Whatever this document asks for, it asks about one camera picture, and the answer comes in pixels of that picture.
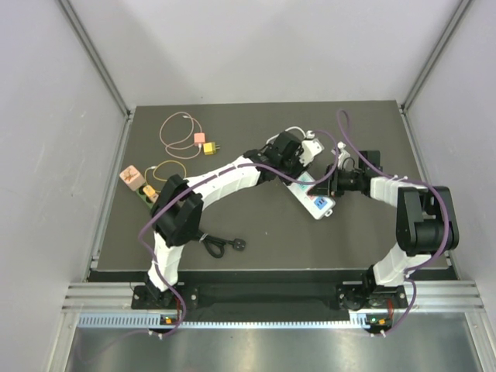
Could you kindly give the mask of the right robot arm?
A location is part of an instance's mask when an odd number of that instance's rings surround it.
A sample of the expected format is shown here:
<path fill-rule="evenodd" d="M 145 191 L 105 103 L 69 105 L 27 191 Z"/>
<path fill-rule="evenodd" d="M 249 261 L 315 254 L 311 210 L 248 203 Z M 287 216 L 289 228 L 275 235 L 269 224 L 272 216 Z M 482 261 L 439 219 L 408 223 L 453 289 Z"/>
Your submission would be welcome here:
<path fill-rule="evenodd" d="M 450 190 L 383 176 L 377 150 L 361 151 L 355 164 L 350 170 L 338 167 L 328 180 L 311 187 L 308 194 L 338 198 L 348 191 L 358 191 L 394 207 L 396 242 L 382 260 L 363 272 L 360 284 L 337 287 L 339 305 L 352 311 L 399 305 L 409 275 L 437 251 L 452 250 L 458 245 L 460 236 Z"/>

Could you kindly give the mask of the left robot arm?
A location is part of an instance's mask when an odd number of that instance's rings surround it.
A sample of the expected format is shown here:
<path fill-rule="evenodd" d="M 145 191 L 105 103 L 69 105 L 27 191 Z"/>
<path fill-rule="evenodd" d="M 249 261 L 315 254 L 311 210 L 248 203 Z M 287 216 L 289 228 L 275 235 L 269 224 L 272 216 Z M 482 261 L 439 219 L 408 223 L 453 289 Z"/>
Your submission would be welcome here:
<path fill-rule="evenodd" d="M 313 161 L 303 142 L 290 130 L 283 131 L 261 149 L 248 150 L 232 163 L 206 174 L 182 178 L 174 175 L 164 185 L 145 226 L 153 230 L 154 249 L 146 287 L 149 298 L 159 307 L 175 300 L 173 285 L 184 246 L 200 233 L 202 212 L 235 192 L 279 178 L 286 184 L 296 180 Z"/>

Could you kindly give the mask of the yellow charger plug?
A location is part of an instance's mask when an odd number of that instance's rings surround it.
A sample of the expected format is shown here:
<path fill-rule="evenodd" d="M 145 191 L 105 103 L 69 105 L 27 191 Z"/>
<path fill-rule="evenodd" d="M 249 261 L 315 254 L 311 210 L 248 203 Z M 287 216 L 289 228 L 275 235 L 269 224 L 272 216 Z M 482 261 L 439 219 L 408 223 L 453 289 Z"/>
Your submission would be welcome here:
<path fill-rule="evenodd" d="M 204 143 L 202 146 L 204 155 L 214 155 L 220 149 L 220 146 L 215 142 Z"/>

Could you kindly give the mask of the white power strip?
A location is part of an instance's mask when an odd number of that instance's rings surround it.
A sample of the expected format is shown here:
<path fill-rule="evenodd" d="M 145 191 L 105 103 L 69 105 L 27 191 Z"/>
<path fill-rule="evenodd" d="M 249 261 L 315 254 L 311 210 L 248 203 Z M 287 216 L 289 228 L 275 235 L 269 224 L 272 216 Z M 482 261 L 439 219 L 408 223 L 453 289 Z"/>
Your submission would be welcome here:
<path fill-rule="evenodd" d="M 286 186 L 289 192 L 299 201 L 305 210 L 315 220 L 330 217 L 336 202 L 327 196 L 310 195 L 313 188 L 309 184 L 290 183 Z"/>

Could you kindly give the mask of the pink charger plug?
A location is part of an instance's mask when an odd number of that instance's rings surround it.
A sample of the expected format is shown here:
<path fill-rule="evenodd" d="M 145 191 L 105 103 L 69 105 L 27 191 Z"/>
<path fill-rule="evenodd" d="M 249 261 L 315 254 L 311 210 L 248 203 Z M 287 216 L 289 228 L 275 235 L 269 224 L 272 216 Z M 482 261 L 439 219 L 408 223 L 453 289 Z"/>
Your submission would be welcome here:
<path fill-rule="evenodd" d="M 206 135 L 203 132 L 194 134 L 194 144 L 196 146 L 203 146 L 206 143 Z"/>

